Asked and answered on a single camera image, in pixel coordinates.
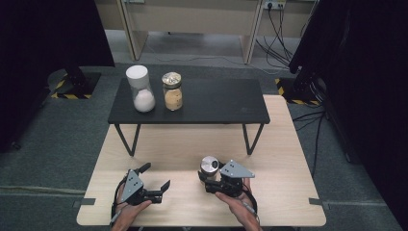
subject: white powder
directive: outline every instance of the white powder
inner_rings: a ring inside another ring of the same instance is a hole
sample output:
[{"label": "white powder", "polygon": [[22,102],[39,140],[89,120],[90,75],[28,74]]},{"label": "white powder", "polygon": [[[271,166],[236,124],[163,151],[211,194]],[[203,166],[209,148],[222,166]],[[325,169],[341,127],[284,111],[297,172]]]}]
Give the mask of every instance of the white powder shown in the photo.
[{"label": "white powder", "polygon": [[146,113],[154,108],[156,101],[149,90],[140,90],[133,103],[139,112]]}]

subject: black curtain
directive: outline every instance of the black curtain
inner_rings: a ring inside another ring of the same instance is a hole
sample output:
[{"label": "black curtain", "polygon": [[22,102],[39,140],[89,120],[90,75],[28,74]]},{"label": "black curtain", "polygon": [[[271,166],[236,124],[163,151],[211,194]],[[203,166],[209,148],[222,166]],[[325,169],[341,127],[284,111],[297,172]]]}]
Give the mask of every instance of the black curtain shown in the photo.
[{"label": "black curtain", "polygon": [[352,147],[407,230],[408,2],[320,0],[290,66],[302,67],[299,89],[324,81]]},{"label": "black curtain", "polygon": [[52,72],[115,65],[93,0],[2,1],[0,33],[1,150],[24,130]]}]

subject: black clamp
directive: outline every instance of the black clamp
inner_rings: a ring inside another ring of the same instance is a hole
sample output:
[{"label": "black clamp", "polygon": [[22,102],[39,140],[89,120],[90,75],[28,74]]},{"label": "black clamp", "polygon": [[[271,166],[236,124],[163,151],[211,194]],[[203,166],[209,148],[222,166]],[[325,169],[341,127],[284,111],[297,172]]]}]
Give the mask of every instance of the black clamp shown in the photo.
[{"label": "black clamp", "polygon": [[[116,213],[116,207],[122,203],[128,203],[129,205],[139,205],[142,202],[150,200],[153,204],[162,203],[163,194],[170,187],[170,181],[160,187],[159,191],[148,191],[143,188],[143,182],[139,178],[140,173],[144,173],[151,167],[151,163],[147,163],[144,166],[136,169],[129,169],[125,177],[119,182],[115,191],[114,203],[112,204],[111,212],[111,226],[114,225],[117,216],[120,211]],[[117,203],[117,193],[121,185],[125,184],[123,194],[120,198],[120,202]]]}]

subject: glass jar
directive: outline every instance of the glass jar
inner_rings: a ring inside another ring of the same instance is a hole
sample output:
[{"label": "glass jar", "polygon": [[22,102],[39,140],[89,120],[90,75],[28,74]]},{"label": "glass jar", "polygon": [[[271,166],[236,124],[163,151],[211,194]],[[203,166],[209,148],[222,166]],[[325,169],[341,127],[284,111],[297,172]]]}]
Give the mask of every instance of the glass jar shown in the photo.
[{"label": "glass jar", "polygon": [[156,105],[156,100],[150,87],[147,68],[143,65],[133,65],[126,70],[126,76],[136,110],[141,113],[151,111]]},{"label": "glass jar", "polygon": [[163,76],[162,81],[166,107],[172,111],[180,109],[183,106],[181,75],[176,72],[169,72]]}]

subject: gold jar lid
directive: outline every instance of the gold jar lid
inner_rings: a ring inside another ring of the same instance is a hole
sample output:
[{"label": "gold jar lid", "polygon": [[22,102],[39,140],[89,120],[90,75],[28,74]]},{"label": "gold jar lid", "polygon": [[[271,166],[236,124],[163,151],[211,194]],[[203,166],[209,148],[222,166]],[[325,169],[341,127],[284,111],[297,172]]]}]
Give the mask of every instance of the gold jar lid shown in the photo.
[{"label": "gold jar lid", "polygon": [[169,72],[162,77],[163,86],[167,89],[177,89],[181,86],[181,75],[176,72]]}]

